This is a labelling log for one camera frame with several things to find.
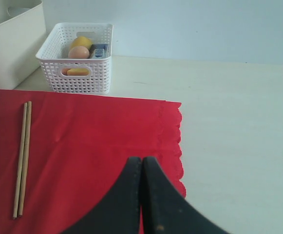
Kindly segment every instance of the red paper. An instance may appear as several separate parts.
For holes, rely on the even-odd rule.
[[[32,101],[23,217],[12,220],[23,104]],[[155,156],[186,190],[180,103],[0,90],[0,233],[55,234],[107,193],[130,156]]]

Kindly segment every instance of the white table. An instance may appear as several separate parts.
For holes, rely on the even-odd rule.
[[[39,69],[17,89],[50,90]],[[283,66],[114,57],[109,95],[182,102],[187,201],[233,234],[283,234]]]

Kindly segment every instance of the chopsticks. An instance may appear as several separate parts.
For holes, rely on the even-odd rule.
[[[22,131],[19,150],[19,161],[16,181],[13,219],[23,214],[26,177],[28,173],[29,146],[31,134],[32,102],[26,102],[23,106]]]

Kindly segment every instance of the basket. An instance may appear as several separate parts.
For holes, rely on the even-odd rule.
[[[12,18],[10,7],[28,10]],[[35,54],[45,39],[41,0],[0,0],[0,89],[14,89],[39,67]]]
[[[93,44],[108,44],[105,58],[68,59],[69,46],[78,36]],[[36,54],[53,91],[60,93],[107,94],[111,83],[113,26],[106,23],[58,23]],[[86,68],[87,76],[65,76],[64,68]]]

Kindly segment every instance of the white wall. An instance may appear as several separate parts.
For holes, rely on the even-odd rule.
[[[113,54],[283,64],[283,0],[43,0],[58,22],[114,24]]]

